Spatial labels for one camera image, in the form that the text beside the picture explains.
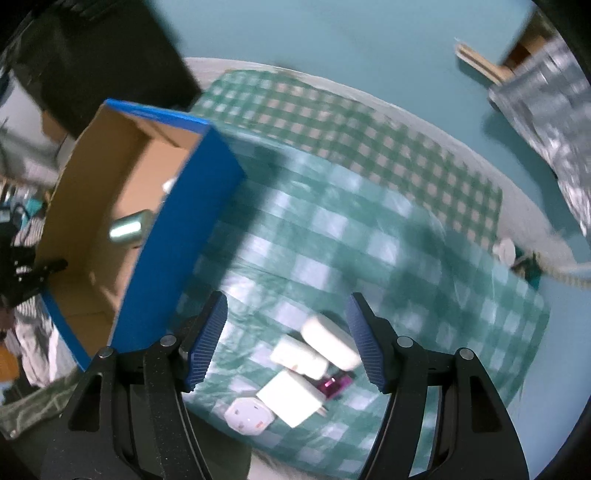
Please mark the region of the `white round cup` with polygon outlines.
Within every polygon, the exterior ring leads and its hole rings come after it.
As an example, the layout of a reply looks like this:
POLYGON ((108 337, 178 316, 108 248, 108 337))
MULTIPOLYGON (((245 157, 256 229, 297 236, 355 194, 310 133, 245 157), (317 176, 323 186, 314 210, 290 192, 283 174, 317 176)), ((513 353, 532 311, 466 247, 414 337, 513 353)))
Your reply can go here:
POLYGON ((516 262, 516 246, 510 238, 501 238, 495 242, 492 247, 492 252, 504 265, 511 267, 516 262))

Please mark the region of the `small-check green cloth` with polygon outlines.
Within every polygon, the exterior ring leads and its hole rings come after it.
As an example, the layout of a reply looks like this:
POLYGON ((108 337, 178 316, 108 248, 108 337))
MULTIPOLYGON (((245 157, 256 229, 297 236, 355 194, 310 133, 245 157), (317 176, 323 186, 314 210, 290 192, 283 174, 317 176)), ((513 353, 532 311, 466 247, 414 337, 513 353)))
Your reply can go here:
POLYGON ((191 112, 396 190, 484 249, 497 239, 500 187, 450 148, 359 101, 286 74, 231 70, 212 82, 191 112))

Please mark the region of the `black hanging garment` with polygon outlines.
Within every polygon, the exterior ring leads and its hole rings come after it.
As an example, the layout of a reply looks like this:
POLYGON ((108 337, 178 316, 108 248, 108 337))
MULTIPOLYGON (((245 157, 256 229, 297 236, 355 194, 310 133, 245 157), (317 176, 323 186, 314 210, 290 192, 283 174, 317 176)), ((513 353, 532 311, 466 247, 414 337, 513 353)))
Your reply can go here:
POLYGON ((1 66, 73 137, 107 99, 187 111, 201 95, 146 1, 4 1, 1 66))

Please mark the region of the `white rectangular power adapter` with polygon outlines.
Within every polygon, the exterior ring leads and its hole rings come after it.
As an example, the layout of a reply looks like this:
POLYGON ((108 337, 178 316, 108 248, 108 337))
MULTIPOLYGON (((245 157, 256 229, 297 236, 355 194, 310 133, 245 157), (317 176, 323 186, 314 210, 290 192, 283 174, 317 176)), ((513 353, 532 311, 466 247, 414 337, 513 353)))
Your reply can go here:
POLYGON ((321 380, 329 369, 329 361, 296 338, 283 335, 273 347, 270 360, 297 374, 321 380))

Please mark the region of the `white square charger cube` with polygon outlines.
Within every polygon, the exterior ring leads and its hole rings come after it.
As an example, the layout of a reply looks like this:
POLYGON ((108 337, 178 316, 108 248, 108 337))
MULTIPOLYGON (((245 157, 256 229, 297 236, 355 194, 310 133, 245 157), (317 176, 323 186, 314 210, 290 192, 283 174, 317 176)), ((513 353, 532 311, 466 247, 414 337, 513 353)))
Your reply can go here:
POLYGON ((327 401, 303 376, 287 369, 267 382, 256 397, 290 428, 301 425, 327 401))

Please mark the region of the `white UK plug adapter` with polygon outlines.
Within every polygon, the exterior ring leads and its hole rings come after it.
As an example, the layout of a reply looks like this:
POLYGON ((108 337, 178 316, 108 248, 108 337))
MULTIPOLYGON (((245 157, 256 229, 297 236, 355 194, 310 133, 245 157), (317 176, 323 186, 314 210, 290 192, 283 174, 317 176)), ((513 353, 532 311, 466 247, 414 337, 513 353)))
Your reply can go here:
POLYGON ((228 427, 243 436, 259 436, 276 417, 259 398, 236 398, 223 414, 228 427))

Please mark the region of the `magenta small gadget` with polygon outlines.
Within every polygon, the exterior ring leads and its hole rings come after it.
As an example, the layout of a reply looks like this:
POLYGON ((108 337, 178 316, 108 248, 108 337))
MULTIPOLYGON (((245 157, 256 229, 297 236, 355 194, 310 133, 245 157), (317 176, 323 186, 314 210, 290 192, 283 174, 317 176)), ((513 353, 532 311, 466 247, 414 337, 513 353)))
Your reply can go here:
POLYGON ((318 382, 317 389, 325 396, 325 399, 332 400, 342 394, 353 384, 353 377, 347 372, 329 376, 318 382))

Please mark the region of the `wooden ledge piece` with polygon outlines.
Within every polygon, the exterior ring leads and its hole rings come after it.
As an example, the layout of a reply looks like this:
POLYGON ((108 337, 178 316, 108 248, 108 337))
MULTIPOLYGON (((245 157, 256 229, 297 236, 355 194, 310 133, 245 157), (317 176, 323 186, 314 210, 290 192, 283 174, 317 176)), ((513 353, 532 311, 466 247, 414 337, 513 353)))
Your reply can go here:
POLYGON ((496 85, 501 85, 514 77, 514 73, 510 68, 489 61, 465 43, 457 43, 455 53, 462 62, 496 85))

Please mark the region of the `blue cardboard box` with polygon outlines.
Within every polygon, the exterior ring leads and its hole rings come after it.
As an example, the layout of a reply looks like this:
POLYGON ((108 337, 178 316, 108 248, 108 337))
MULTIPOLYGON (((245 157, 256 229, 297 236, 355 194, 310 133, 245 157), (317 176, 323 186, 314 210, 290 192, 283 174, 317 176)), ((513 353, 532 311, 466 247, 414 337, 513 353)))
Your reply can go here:
POLYGON ((42 299, 74 360, 104 346, 142 350, 174 326, 177 304, 245 171, 221 133, 188 114, 109 99, 78 137, 49 202, 36 260, 63 258, 42 299), (111 222, 154 219, 140 244, 111 222))

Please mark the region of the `green metal tin can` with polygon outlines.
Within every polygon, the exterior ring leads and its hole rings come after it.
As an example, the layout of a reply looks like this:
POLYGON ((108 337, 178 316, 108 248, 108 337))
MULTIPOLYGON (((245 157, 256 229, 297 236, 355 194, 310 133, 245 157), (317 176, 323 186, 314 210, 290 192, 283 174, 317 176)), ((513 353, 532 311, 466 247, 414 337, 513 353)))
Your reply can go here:
POLYGON ((140 244, 151 228, 154 214, 151 210, 140 210, 115 219, 108 229, 109 240, 114 244, 140 244))

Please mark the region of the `white oblong charger case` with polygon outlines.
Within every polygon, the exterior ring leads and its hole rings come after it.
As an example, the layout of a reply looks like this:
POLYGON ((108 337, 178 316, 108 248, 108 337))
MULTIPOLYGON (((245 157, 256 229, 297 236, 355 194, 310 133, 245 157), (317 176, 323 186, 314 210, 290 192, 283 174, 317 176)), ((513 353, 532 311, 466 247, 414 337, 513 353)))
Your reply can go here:
POLYGON ((304 342, 342 371, 353 371, 361 363, 353 338, 325 315, 312 315, 301 326, 304 342))

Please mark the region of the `striped black white clothing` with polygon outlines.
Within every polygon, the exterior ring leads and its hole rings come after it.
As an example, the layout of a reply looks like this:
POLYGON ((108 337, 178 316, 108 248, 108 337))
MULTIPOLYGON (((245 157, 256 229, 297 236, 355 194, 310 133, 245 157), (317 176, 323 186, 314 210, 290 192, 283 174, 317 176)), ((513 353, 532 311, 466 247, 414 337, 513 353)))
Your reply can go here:
POLYGON ((49 385, 75 365, 70 355, 64 360, 53 358, 58 333, 41 293, 49 278, 68 263, 63 258, 36 261, 44 223, 34 217, 21 230, 9 223, 1 226, 1 345, 19 360, 33 388, 49 385))

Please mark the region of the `silver foil curtain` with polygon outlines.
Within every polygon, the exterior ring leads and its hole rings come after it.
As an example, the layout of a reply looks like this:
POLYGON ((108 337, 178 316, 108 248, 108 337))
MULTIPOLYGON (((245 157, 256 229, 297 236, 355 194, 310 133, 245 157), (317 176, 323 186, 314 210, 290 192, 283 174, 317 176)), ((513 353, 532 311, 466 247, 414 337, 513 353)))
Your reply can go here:
POLYGON ((552 39, 489 99, 551 167, 585 237, 590 236, 590 83, 566 42, 552 39))

